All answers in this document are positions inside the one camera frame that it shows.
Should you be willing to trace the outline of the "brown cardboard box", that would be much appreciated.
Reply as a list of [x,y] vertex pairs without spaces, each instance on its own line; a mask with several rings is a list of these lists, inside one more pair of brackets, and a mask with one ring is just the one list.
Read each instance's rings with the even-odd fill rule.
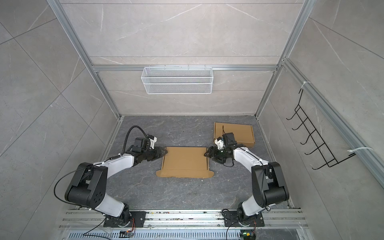
[[214,124],[214,140],[221,137],[225,133],[233,133],[235,140],[239,144],[243,144],[248,148],[255,146],[254,129],[251,125],[215,123]]
[[214,176],[209,158],[205,156],[206,147],[166,147],[166,150],[157,177],[207,179]]

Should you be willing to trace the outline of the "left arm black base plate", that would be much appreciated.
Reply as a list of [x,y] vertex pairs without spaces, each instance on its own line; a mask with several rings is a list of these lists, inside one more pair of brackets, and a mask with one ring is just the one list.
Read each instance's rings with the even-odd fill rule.
[[107,216],[103,227],[110,228],[131,228],[135,225],[136,228],[142,228],[145,223],[147,212],[145,211],[130,211],[123,212],[120,217]]

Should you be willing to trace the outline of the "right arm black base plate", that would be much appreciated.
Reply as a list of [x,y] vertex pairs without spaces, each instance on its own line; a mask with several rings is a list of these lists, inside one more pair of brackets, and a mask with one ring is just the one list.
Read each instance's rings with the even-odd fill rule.
[[264,227],[262,214],[239,217],[237,211],[222,210],[222,216],[226,227]]

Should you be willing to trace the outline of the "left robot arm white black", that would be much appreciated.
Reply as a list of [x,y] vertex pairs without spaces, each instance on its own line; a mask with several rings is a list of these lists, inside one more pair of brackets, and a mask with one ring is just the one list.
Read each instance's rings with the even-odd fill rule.
[[129,206],[106,193],[107,180],[142,161],[149,162],[164,157],[168,151],[164,147],[155,146],[156,141],[157,138],[152,135],[136,138],[129,148],[124,145],[117,156],[104,162],[80,164],[66,190],[65,200],[98,211],[121,226],[127,225],[132,218]]

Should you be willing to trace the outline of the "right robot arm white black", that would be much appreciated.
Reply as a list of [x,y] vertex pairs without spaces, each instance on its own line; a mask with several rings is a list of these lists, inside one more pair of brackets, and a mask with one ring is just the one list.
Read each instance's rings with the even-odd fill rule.
[[205,152],[205,157],[224,165],[228,159],[242,164],[252,175],[252,196],[239,204],[237,221],[249,225],[251,219],[273,205],[290,198],[282,167],[277,162],[268,162],[252,153],[245,145],[237,143],[233,133],[223,134],[215,145]]

